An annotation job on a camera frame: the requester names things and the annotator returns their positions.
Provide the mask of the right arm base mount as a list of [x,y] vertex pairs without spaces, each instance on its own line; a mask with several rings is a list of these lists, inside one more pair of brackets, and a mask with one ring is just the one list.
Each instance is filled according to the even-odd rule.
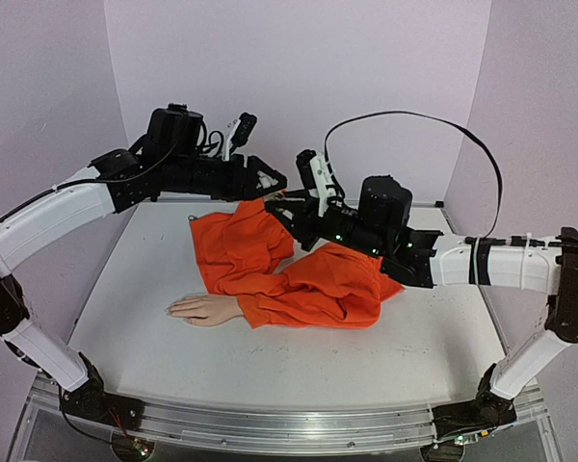
[[513,400],[501,398],[491,391],[489,381],[494,369],[495,365],[491,365],[486,370],[473,399],[440,404],[433,408],[432,424],[437,442],[491,431],[516,421]]

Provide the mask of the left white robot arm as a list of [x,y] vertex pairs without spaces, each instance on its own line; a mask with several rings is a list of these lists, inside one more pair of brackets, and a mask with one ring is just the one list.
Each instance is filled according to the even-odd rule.
[[186,193],[226,202],[276,193],[286,177],[254,155],[238,153],[257,122],[243,113],[228,126],[215,153],[202,114],[169,104],[151,114],[146,132],[127,149],[93,159],[64,182],[0,217],[0,339],[34,367],[73,392],[75,407],[93,421],[107,417],[109,396],[93,365],[43,331],[26,306],[13,272],[40,250],[101,218],[117,215],[162,193]]

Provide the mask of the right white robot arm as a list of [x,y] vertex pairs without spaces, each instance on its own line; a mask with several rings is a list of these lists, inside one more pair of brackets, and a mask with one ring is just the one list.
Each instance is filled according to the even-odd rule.
[[533,333],[489,373],[486,392],[505,400],[556,356],[578,344],[578,232],[505,239],[459,236],[408,225],[412,194],[390,176],[362,183],[355,209],[324,191],[281,193],[266,200],[305,250],[319,240],[378,259],[380,271],[404,286],[475,285],[530,290],[547,296]]

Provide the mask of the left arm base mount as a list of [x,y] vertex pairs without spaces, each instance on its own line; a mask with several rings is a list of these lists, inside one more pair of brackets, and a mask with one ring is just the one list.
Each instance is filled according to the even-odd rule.
[[138,430],[145,404],[141,399],[109,393],[95,366],[87,365],[87,380],[75,390],[62,391],[61,410],[67,415],[120,430]]

